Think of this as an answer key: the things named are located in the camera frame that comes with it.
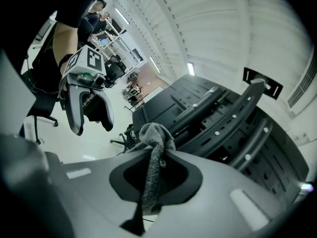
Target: screw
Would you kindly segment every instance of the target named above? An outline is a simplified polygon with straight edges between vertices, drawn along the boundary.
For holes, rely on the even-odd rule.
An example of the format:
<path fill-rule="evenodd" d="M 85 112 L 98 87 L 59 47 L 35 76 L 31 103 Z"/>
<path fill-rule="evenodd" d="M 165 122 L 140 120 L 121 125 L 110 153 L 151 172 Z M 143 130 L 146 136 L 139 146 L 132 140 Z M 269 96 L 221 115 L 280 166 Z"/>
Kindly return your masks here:
<path fill-rule="evenodd" d="M 246 161 L 251 160 L 251 155 L 250 154 L 246 154 L 246 156 L 244 156 L 244 158 L 246 159 Z"/>

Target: gray towel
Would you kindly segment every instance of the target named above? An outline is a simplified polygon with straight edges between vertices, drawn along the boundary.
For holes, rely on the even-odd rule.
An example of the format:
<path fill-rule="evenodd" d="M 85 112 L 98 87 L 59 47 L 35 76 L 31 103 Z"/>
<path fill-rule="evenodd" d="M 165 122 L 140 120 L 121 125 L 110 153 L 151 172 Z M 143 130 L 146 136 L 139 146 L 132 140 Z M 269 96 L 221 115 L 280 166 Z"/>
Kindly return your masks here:
<path fill-rule="evenodd" d="M 142 196 L 143 214 L 147 215 L 151 213 L 157 201 L 160 168 L 165 164 L 162 155 L 166 149 L 175 150 L 175 144 L 169 131 L 163 125 L 154 122 L 145 124 L 140 130 L 139 137 L 141 143 L 130 152 L 144 149 L 147 146 L 153 148 Z"/>

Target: ceiling light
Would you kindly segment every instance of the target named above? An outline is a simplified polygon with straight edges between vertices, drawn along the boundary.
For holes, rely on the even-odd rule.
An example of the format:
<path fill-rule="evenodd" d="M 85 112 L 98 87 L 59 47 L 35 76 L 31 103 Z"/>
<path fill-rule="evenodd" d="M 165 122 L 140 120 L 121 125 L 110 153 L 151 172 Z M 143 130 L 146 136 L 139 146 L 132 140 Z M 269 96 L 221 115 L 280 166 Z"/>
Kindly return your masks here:
<path fill-rule="evenodd" d="M 119 15 L 123 18 L 123 20 L 125 21 L 125 23 L 127 23 L 128 25 L 130 25 L 130 23 L 129 23 L 129 21 L 128 20 L 126 20 L 126 18 L 121 14 L 121 12 L 116 8 L 115 9 L 118 13 L 119 13 Z"/>
<path fill-rule="evenodd" d="M 195 76 L 195 72 L 194 72 L 194 64 L 189 62 L 187 63 L 187 66 L 188 66 L 188 70 L 189 70 L 189 74 Z"/>
<path fill-rule="evenodd" d="M 160 73 L 160 70 L 159 70 L 157 64 L 154 62 L 153 58 L 150 57 L 150 59 L 151 59 L 152 63 L 154 64 L 155 68 L 156 68 L 156 69 L 158 70 L 158 72 Z"/>

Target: ceiling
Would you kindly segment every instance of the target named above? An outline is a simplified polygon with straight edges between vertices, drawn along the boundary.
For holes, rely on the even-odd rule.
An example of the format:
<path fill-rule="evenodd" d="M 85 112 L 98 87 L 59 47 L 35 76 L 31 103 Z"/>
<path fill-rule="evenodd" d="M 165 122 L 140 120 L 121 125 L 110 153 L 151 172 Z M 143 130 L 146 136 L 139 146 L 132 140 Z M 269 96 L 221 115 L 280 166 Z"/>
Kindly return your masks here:
<path fill-rule="evenodd" d="M 107 0 L 128 19 L 127 31 L 152 56 L 160 76 L 175 81 L 194 63 L 197 76 L 242 93 L 244 67 L 283 85 L 264 111 L 284 129 L 285 103 L 298 84 L 313 44 L 285 0 Z"/>

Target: cable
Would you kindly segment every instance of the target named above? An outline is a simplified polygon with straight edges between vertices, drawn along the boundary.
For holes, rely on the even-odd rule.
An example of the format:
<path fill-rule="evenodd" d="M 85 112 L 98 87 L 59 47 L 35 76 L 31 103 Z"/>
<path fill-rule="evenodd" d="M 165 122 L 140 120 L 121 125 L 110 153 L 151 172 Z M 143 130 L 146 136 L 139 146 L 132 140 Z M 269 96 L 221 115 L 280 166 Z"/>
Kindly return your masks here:
<path fill-rule="evenodd" d="M 149 221 L 149 222 L 154 222 L 153 220 L 146 220 L 146 219 L 143 219 L 143 220 L 145 220 L 145 221 Z"/>
<path fill-rule="evenodd" d="M 40 89 L 40 88 L 37 88 L 35 87 L 32 82 L 31 82 L 31 78 L 30 78 L 30 67 L 29 67 L 29 55 L 26 55 L 26 64 L 28 65 L 28 78 L 29 78 L 29 82 L 31 84 L 31 86 L 36 89 L 36 90 L 39 90 L 39 91 L 42 91 L 44 92 L 45 94 L 55 94 L 55 93 L 58 93 L 58 90 L 57 91 L 53 91 L 53 92 L 46 92 L 44 91 L 43 89 Z"/>

